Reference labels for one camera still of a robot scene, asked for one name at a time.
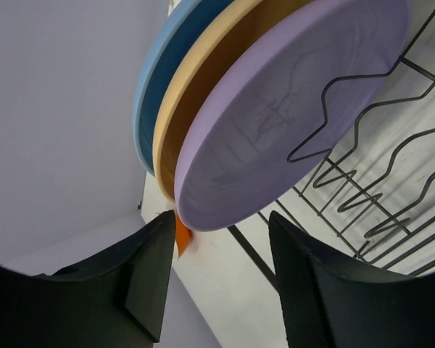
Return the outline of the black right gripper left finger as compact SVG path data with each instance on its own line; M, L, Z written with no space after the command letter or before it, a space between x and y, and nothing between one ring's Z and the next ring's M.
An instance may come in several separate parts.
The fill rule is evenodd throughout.
M160 340L175 213L52 275L0 266L0 347L152 347Z

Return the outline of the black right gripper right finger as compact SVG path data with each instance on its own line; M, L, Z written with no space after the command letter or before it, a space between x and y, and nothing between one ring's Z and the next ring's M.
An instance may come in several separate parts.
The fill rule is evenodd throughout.
M268 229L289 347L435 347L435 273L366 264L276 211Z

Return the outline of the orange bowl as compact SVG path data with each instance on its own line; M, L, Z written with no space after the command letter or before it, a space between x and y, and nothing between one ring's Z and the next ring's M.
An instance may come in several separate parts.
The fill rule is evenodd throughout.
M193 234L187 228L178 215L175 215L175 258L180 258L188 249L193 239Z

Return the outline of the purple plate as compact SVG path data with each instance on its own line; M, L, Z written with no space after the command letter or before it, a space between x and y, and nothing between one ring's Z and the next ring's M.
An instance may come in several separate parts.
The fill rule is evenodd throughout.
M260 37L184 139L174 187L183 223L226 228L304 178L377 96L411 20L409 1L313 1Z

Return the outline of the blue plate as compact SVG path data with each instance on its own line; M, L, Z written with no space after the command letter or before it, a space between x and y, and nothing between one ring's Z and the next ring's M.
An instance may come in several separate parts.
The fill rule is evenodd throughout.
M142 63L133 100L133 141L150 175L154 175L154 128L167 87L189 49L230 3L181 1L167 16Z

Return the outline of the tan yellow plate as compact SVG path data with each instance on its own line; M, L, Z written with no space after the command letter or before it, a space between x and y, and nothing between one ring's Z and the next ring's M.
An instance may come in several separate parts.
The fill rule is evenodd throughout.
M232 1L192 44L167 87L154 128L154 174L170 202L175 200L179 152L211 90L255 41L305 5L306 1Z

